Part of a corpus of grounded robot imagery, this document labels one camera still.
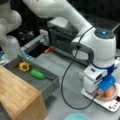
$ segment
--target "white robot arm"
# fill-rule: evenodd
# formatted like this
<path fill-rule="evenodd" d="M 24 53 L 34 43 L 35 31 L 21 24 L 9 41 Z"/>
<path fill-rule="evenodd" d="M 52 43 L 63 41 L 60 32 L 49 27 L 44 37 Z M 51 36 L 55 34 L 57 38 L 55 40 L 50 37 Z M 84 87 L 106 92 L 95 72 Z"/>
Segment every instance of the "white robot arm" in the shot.
<path fill-rule="evenodd" d="M 10 0 L 0 0 L 0 47 L 5 53 L 2 59 L 6 62 L 18 55 L 23 56 L 17 39 L 7 35 L 18 28 L 21 23 L 20 15 L 10 8 Z"/>
<path fill-rule="evenodd" d="M 93 27 L 66 0 L 23 0 L 23 2 L 37 16 L 44 18 L 57 16 L 63 17 L 79 31 L 76 38 L 71 43 L 72 54 L 75 56 L 77 52 L 77 59 L 92 61 L 92 64 L 90 64 L 84 71 L 84 88 L 89 93 L 92 93 L 95 89 L 97 89 L 97 87 L 99 87 L 98 85 L 102 83 L 103 78 L 114 71 L 114 56 L 116 52 L 115 35 L 111 31 L 105 29 L 96 29 Z M 10 18 L 5 18 L 5 20 L 10 23 Z M 4 45 L 2 42 L 0 42 L 0 44 L 1 47 L 6 51 L 8 44 Z M 13 46 L 14 45 L 12 44 L 10 47 L 8 47 L 10 49 L 9 53 L 6 52 L 7 54 L 12 54 L 12 52 L 14 53 L 14 50 L 12 49 Z M 19 46 L 17 48 L 18 51 L 12 54 L 13 56 L 21 54 Z"/>

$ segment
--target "wooden box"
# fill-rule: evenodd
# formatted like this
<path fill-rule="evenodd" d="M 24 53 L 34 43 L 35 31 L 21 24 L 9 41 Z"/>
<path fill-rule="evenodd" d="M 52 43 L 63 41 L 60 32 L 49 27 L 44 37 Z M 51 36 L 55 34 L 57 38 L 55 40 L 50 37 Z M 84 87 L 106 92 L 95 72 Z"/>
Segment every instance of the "wooden box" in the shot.
<path fill-rule="evenodd" d="M 2 66 L 0 102 L 11 120 L 44 120 L 47 115 L 41 92 Z"/>

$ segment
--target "blue object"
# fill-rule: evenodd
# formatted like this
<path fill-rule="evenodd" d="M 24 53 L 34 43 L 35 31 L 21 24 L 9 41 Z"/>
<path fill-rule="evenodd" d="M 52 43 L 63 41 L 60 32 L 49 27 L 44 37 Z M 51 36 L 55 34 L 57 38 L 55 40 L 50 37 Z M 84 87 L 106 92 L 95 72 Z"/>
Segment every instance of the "blue object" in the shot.
<path fill-rule="evenodd" d="M 112 72 L 116 69 L 114 64 L 111 65 L 110 67 L 107 67 L 107 68 L 101 68 L 101 67 L 98 67 L 98 66 L 96 66 L 94 64 L 93 64 L 93 66 L 98 68 L 98 69 L 104 69 L 104 70 L 106 69 L 108 71 L 108 74 L 112 74 Z"/>
<path fill-rule="evenodd" d="M 106 35 L 106 34 L 107 34 L 107 32 L 106 32 L 106 31 L 103 31 L 103 32 L 102 32 L 102 34 L 103 34 L 103 35 Z"/>
<path fill-rule="evenodd" d="M 77 113 L 68 116 L 67 118 L 65 118 L 65 120 L 89 120 L 89 118 L 83 114 Z"/>
<path fill-rule="evenodd" d="M 98 85 L 98 87 L 105 92 L 110 87 L 112 87 L 116 82 L 116 79 L 112 75 L 107 75 L 103 78 L 103 81 Z"/>

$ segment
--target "green object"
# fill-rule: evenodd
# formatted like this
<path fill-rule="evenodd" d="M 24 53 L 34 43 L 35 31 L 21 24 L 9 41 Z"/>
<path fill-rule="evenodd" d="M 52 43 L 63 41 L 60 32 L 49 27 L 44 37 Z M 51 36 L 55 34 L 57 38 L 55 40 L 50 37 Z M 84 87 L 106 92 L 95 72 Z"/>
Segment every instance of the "green object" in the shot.
<path fill-rule="evenodd" d="M 36 69 L 32 69 L 30 71 L 30 75 L 32 75 L 33 77 L 38 78 L 38 79 L 46 78 L 46 76 L 43 73 L 41 73 L 39 70 L 36 70 Z"/>

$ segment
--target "orange object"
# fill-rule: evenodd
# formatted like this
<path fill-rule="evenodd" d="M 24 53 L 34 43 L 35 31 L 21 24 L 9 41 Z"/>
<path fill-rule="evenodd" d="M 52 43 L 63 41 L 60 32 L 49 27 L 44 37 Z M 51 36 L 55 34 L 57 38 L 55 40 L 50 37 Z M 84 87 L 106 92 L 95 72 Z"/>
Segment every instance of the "orange object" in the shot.
<path fill-rule="evenodd" d="M 109 97 L 109 96 L 111 95 L 111 90 L 112 90 L 112 89 L 108 89 L 107 91 L 105 91 L 105 92 L 103 93 L 103 96 L 104 96 L 104 97 Z"/>
<path fill-rule="evenodd" d="M 28 62 L 21 62 L 19 63 L 19 70 L 22 72 L 27 72 L 30 69 L 30 64 Z"/>
<path fill-rule="evenodd" d="M 48 49 L 46 49 L 46 50 L 44 51 L 44 53 L 45 53 L 45 54 L 48 54 L 48 53 L 52 52 L 53 49 L 54 49 L 54 47 L 53 47 L 53 46 L 50 46 Z"/>

